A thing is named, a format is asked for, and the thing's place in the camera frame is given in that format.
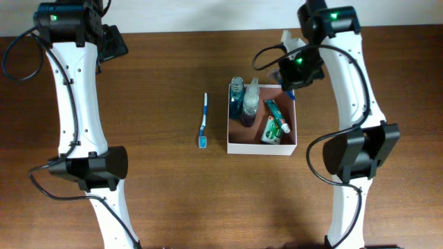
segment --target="toothbrush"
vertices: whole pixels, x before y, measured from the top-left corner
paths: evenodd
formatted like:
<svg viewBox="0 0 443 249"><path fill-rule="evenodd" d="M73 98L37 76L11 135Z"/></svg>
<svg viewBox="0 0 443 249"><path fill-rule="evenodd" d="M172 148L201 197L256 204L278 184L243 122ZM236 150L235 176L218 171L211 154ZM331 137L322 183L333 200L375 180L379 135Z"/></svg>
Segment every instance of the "toothbrush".
<svg viewBox="0 0 443 249"><path fill-rule="evenodd" d="M206 137L203 136L203 130L206 126L206 113L208 112L208 94L205 93L205 100L203 104L203 120L201 121L201 127L200 127L200 135L199 135L199 148L205 149L207 140Z"/></svg>

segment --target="white wall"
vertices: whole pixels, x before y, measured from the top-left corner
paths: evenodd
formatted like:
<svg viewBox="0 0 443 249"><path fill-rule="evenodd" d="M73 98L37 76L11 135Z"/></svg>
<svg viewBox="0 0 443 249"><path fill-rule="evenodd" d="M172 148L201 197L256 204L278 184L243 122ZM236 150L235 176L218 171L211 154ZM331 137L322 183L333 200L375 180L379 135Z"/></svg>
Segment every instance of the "white wall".
<svg viewBox="0 0 443 249"><path fill-rule="evenodd" d="M42 0L0 0L0 36L33 25ZM104 24L122 33L299 28L304 0L113 0ZM442 0L326 0L352 5L362 26L443 24Z"/></svg>

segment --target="white box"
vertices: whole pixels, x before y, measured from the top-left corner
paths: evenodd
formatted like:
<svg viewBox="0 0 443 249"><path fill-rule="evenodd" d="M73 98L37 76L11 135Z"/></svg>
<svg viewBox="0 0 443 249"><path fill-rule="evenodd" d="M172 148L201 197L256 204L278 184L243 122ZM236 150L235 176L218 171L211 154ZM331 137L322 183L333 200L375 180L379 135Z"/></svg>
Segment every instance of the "white box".
<svg viewBox="0 0 443 249"><path fill-rule="evenodd" d="M261 84L260 105L254 125L250 128L243 127L238 120L229 119L229 90L228 88L228 154L255 154L290 156L297 147L296 102L291 100L281 86ZM272 116L271 110L264 103L265 100L275 100L286 122L291 127L291 132L283 134L280 145L262 145L262 137L266 122Z"/></svg>

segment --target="clear plastic bottle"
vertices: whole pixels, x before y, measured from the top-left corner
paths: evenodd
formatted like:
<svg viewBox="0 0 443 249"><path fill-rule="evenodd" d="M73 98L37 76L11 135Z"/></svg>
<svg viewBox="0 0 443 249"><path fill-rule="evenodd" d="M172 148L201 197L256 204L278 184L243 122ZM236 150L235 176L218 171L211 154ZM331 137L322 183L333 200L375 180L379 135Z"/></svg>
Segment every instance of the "clear plastic bottle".
<svg viewBox="0 0 443 249"><path fill-rule="evenodd" d="M241 120L245 127L252 127L254 125L260 101L259 93L260 88L258 87L258 78L255 77L244 94Z"/></svg>
<svg viewBox="0 0 443 249"><path fill-rule="evenodd" d="M243 104L243 79L240 77L234 77L230 81L229 91L229 118L237 120L242 113Z"/></svg>

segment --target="green light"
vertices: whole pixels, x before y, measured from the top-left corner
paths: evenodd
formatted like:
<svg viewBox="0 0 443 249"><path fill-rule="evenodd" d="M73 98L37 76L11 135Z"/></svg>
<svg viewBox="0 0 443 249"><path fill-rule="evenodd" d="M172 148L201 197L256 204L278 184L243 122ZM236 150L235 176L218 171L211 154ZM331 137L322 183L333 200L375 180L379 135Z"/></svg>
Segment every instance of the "green light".
<svg viewBox="0 0 443 249"><path fill-rule="evenodd" d="M337 20L338 13L331 13L331 18Z"/></svg>

